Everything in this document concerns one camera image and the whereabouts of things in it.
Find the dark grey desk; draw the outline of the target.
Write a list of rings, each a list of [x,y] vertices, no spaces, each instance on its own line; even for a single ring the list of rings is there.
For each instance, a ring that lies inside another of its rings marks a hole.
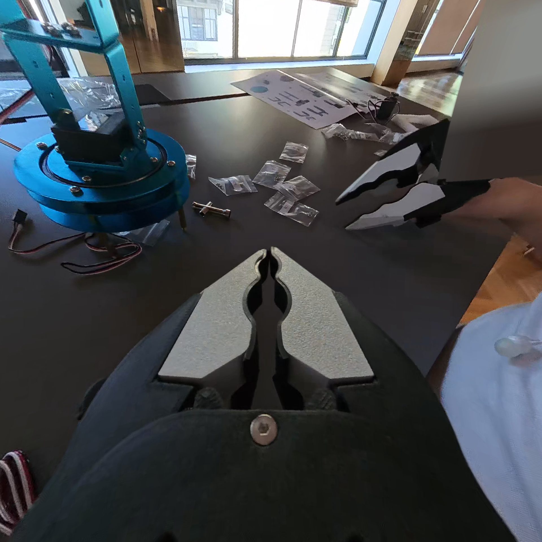
[[[350,231],[375,158],[253,98],[143,112],[164,206],[1,151],[1,453],[40,496],[10,541],[514,541],[419,367],[506,241]]]

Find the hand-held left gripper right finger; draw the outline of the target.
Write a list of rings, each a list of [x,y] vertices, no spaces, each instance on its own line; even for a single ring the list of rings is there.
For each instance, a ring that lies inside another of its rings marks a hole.
[[[276,331],[273,383],[284,410],[309,409],[317,396],[343,385],[372,383],[368,359],[337,295],[277,247],[270,250]]]

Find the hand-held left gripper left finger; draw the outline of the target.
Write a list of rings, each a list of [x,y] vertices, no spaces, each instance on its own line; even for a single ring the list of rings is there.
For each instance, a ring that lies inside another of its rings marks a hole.
[[[261,249],[204,289],[158,378],[213,388],[229,409],[247,409],[259,373],[254,311],[262,302],[268,250]]]

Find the person's right hand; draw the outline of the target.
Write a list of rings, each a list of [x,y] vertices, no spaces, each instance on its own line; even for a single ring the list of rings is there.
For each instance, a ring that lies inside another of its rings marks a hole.
[[[489,190],[449,213],[455,218],[499,220],[541,259],[541,186],[520,178],[492,180]]]

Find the open instruction manual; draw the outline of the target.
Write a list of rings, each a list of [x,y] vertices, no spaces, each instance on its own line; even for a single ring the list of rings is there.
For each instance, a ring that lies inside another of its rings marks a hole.
[[[316,130],[352,115],[375,119],[383,89],[329,68],[318,73],[287,73],[274,69],[232,85]]]

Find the crumpled large plastic wrapping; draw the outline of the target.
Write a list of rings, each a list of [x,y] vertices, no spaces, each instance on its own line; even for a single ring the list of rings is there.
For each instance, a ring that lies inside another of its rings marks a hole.
[[[110,82],[94,78],[58,78],[57,82],[75,112],[121,107],[118,92]],[[1,111],[29,89],[27,80],[1,80]]]

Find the wooden pillar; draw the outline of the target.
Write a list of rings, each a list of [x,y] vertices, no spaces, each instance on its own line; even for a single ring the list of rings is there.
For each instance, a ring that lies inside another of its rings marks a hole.
[[[371,82],[397,88],[421,42],[435,1],[400,1],[371,75]]]

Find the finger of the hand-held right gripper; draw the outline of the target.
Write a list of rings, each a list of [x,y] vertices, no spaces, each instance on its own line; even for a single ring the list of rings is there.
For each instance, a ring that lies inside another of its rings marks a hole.
[[[432,182],[437,177],[438,169],[431,146],[420,147],[414,143],[372,164],[336,199],[335,204],[341,205],[371,190],[386,193],[419,182]]]
[[[345,227],[347,231],[360,231],[383,226],[400,226],[408,219],[406,215],[445,197],[443,189],[436,184],[419,183],[401,199],[384,204],[372,213],[359,216]]]

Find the white foam frame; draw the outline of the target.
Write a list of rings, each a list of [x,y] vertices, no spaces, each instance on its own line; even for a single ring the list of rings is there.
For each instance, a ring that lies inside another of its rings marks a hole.
[[[411,133],[423,127],[435,125],[439,121],[429,114],[396,114],[390,122],[398,126],[403,132]]]

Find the metal cross wrench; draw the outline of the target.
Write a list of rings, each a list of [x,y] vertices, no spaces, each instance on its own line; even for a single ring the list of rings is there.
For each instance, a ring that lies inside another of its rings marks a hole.
[[[201,204],[198,202],[192,202],[193,210],[197,211],[200,216],[214,215],[220,216],[226,220],[230,219],[231,211],[229,209],[222,209],[220,207],[214,207],[212,202],[207,202],[207,204]]]

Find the white earphone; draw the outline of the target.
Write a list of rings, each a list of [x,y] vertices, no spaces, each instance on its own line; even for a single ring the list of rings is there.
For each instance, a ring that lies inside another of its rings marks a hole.
[[[541,339],[529,338],[526,335],[509,335],[498,339],[494,344],[497,354],[508,359],[530,355],[541,346]]]

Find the large glass window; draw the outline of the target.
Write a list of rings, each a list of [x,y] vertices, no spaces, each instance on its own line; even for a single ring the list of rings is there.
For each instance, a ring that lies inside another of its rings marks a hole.
[[[177,1],[188,64],[366,59],[387,1]]]

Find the scattered clear screw bags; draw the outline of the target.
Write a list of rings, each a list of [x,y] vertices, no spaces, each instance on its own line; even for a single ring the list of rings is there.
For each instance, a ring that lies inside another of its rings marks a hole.
[[[366,140],[393,145],[416,130],[415,128],[412,131],[400,133],[379,124],[369,123],[364,130],[360,131],[335,123],[323,128],[322,134],[327,139]],[[291,167],[287,166],[285,162],[301,164],[304,162],[307,153],[307,145],[288,141],[281,153],[280,161],[266,161],[255,178],[248,175],[236,175],[222,178],[208,177],[207,179],[215,188],[228,197],[257,193],[258,186],[272,189],[276,192],[278,199],[269,200],[268,202],[275,206],[279,213],[288,214],[299,202],[320,191],[320,188],[302,175],[291,179],[287,178]]]

